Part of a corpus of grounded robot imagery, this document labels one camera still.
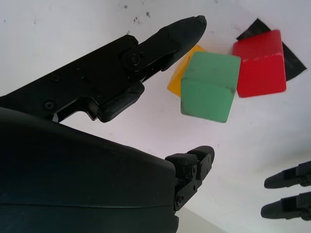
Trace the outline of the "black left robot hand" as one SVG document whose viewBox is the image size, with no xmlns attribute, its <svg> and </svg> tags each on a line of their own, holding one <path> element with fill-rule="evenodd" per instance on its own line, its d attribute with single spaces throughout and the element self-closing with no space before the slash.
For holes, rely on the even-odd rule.
<svg viewBox="0 0 311 233">
<path fill-rule="evenodd" d="M 302 187 L 311 184 L 310 161 L 283 170 L 264 181 L 267 189 L 291 187 L 294 185 Z M 267 219 L 293 219 L 301 218 L 304 221 L 311 219 L 311 193 L 302 193 L 297 196 L 282 198 L 279 201 L 262 207 L 261 216 Z"/>
</svg>

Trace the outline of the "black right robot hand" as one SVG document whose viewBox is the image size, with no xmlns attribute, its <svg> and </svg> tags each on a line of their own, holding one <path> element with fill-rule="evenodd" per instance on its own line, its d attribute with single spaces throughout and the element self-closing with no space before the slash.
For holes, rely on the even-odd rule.
<svg viewBox="0 0 311 233">
<path fill-rule="evenodd" d="M 204 16 L 139 43 L 125 35 L 0 99 L 3 233 L 174 233 L 176 212 L 210 172 L 200 146 L 161 159 L 61 122 L 76 112 L 109 122 L 143 83 L 201 39 Z"/>
</svg>

